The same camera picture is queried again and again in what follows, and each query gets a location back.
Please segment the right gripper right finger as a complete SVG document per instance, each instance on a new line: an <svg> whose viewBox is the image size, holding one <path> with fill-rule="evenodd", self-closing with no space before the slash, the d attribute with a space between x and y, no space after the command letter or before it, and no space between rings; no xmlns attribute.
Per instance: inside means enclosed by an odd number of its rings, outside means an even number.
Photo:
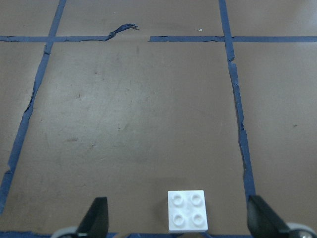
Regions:
<svg viewBox="0 0 317 238"><path fill-rule="evenodd" d="M254 238L297 237L297 231L292 231L259 195L249 196L247 226Z"/></svg>

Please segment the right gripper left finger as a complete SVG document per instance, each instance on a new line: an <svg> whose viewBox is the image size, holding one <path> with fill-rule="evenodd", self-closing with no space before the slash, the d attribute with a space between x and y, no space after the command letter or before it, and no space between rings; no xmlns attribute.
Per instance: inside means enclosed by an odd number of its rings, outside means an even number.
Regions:
<svg viewBox="0 0 317 238"><path fill-rule="evenodd" d="M105 238L108 234L107 197L94 199L75 235L78 238Z"/></svg>

